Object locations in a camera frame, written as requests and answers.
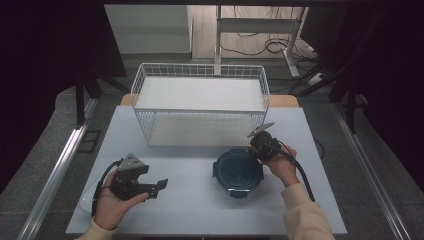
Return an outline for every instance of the metal rail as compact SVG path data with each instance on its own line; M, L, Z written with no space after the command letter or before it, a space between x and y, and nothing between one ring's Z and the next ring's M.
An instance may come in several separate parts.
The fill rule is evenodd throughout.
M411 239L408 231L405 228L405 224L403 223L403 220L396 209L396 206L394 205L383 184L378 178L377 173L375 172L367 154L365 153L365 150L362 148L362 145L359 142L359 139L357 138L356 134L351 133L349 126L345 122L345 114L343 109L341 108L340 104L337 103L333 103L333 107L339 119L340 125L347 137L347 140L349 141L356 155L356 158L358 159L359 165L361 166L365 177L368 180L368 183L377 199L378 204L380 205L384 215L387 218L387 222L389 223L393 234L398 240Z
M29 214L26 223L24 224L21 232L17 239L29 239L32 240L37 235L38 230L43 223L44 217L47 214L47 211L50 208L51 203L53 202L54 197L62 183L63 178L65 177L66 171L72 161L72 158L77 150L77 147L84 136L84 133L87 129L90 117L97 105L97 100L90 99L85 108L86 119L82 126L79 129L75 129L71 136L69 137L68 142L65 145L59 159L57 160L56 166L54 167L52 173L50 174L49 179L44 185L43 190L41 191L40 196L37 199L34 207Z

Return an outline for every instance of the wall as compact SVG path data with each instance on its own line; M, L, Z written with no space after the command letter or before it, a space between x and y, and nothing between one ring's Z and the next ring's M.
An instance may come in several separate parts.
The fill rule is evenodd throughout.
M121 54L190 53L187 6L105 5Z

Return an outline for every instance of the hand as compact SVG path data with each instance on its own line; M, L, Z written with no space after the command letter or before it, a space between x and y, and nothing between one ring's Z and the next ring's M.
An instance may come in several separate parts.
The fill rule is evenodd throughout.
M292 149L290 146L287 145L286 147L282 146L281 150L288 154L291 154L294 158L296 158L296 150ZM281 179L284 186L289 187L293 184L299 183L299 179L296 176L296 167L289 159L287 159L282 154L279 153L270 160L261 161L261 163L263 165L267 165L271 172Z
M125 213L133 206L146 201L149 198L148 193L137 195L127 201L117 198L110 190L115 172L110 173L104 183L97 202L96 216L94 222L105 230L112 230L118 226Z

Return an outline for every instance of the person's right hand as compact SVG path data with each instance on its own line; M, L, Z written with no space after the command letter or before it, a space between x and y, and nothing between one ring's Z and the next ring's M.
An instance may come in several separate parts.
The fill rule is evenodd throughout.
M296 150L292 149L290 146L287 145L286 147L282 146L281 150L288 154L291 154L294 158L296 158ZM282 154L279 153L270 160L261 161L261 163L263 165L267 165L271 172L281 179L284 186L289 187L293 184L299 183L299 179L296 176L296 167L289 159L287 159Z

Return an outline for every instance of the person's left hand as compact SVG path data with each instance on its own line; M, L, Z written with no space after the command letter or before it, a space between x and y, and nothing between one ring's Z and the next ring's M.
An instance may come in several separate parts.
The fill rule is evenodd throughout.
M105 230L115 229L121 222L125 213L133 206L146 201L149 198L148 193L142 193L127 201L117 198L110 190L109 186L112 182L115 171L109 173L104 183L104 187L100 193L97 202L96 215L94 222Z

